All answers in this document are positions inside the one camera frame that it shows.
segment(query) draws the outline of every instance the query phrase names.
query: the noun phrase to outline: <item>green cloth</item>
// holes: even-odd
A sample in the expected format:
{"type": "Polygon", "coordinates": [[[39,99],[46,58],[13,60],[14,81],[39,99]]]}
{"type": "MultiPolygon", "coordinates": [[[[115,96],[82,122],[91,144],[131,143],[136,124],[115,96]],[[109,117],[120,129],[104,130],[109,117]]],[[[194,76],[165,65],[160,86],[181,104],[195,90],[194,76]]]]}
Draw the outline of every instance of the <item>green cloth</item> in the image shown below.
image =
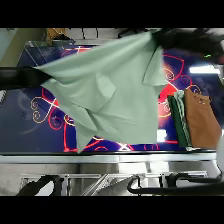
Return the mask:
{"type": "Polygon", "coordinates": [[[182,128],[185,134],[185,138],[187,140],[187,145],[191,147],[192,144],[191,144],[190,132],[185,118],[184,91],[178,90],[177,92],[175,92],[174,98],[176,99],[177,102],[177,107],[179,110],[179,115],[181,119],[182,128]]]}
{"type": "Polygon", "coordinates": [[[169,107],[171,111],[171,116],[174,120],[174,125],[177,133],[178,145],[179,147],[188,147],[188,142],[182,127],[181,117],[179,114],[179,109],[177,106],[177,101],[173,96],[168,96],[169,107]]]}
{"type": "Polygon", "coordinates": [[[93,136],[127,144],[156,143],[158,96],[167,82],[162,49],[150,32],[36,69],[53,77],[43,87],[73,118],[78,152],[93,136]]]}

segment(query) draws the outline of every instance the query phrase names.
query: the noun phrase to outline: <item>blue table surface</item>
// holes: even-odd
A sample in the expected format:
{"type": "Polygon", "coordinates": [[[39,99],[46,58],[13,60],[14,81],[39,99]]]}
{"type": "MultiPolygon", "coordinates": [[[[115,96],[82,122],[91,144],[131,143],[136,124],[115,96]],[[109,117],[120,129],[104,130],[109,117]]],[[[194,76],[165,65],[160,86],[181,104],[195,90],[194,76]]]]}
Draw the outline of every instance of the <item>blue table surface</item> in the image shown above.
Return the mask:
{"type": "MultiPolygon", "coordinates": [[[[27,47],[18,67],[42,65],[70,54],[90,50],[93,46],[27,47]]],[[[93,139],[84,151],[185,151],[179,148],[167,95],[177,90],[209,95],[212,108],[221,127],[224,126],[224,91],[217,74],[191,74],[190,66],[208,63],[179,50],[164,51],[164,69],[169,84],[158,99],[159,131],[156,144],[129,145],[93,139]]],[[[0,107],[1,153],[66,153],[76,152],[76,131],[73,119],[60,110],[57,99],[48,90],[10,90],[0,107]]]]}

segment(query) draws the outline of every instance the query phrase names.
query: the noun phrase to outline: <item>dark green cloth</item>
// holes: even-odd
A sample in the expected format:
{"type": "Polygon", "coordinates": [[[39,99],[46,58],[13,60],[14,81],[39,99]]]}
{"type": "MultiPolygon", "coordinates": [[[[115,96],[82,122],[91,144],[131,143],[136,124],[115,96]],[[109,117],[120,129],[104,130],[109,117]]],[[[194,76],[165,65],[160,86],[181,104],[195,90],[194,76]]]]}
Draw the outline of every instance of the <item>dark green cloth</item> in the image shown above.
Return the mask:
{"type": "Polygon", "coordinates": [[[178,139],[178,145],[179,147],[188,147],[188,142],[182,127],[182,123],[181,123],[177,101],[173,96],[168,96],[168,102],[170,106],[171,116],[174,120],[174,125],[175,125],[177,139],[178,139]]]}

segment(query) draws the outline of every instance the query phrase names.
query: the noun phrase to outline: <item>floor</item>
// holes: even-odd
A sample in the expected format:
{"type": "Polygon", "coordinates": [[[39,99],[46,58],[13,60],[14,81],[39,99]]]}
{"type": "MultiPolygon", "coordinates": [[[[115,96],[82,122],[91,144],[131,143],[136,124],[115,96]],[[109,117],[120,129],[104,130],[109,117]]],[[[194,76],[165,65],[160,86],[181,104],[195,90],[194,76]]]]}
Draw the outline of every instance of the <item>floor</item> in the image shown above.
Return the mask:
{"type": "MultiPolygon", "coordinates": [[[[117,39],[121,28],[98,28],[98,41],[117,39]]],[[[223,28],[215,32],[224,33],[223,28]]],[[[83,39],[80,28],[66,29],[66,35],[74,40],[83,39]]],[[[84,28],[86,39],[96,38],[95,28],[84,28]]],[[[75,174],[75,173],[142,173],[161,171],[207,171],[209,177],[216,177],[219,170],[215,161],[203,162],[154,162],[154,163],[120,163],[120,164],[0,164],[0,196],[16,195],[20,188],[22,174],[75,174]]]]}

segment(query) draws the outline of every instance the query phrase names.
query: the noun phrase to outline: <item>brown cloth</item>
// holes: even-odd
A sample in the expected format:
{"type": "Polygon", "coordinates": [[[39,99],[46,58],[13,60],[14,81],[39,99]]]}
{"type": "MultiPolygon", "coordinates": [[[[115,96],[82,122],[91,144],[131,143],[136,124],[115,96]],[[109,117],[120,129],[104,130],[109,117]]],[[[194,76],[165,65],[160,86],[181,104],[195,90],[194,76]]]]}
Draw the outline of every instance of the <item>brown cloth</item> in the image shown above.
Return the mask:
{"type": "Polygon", "coordinates": [[[216,149],[222,129],[210,105],[210,97],[184,91],[186,119],[194,148],[216,149]]]}

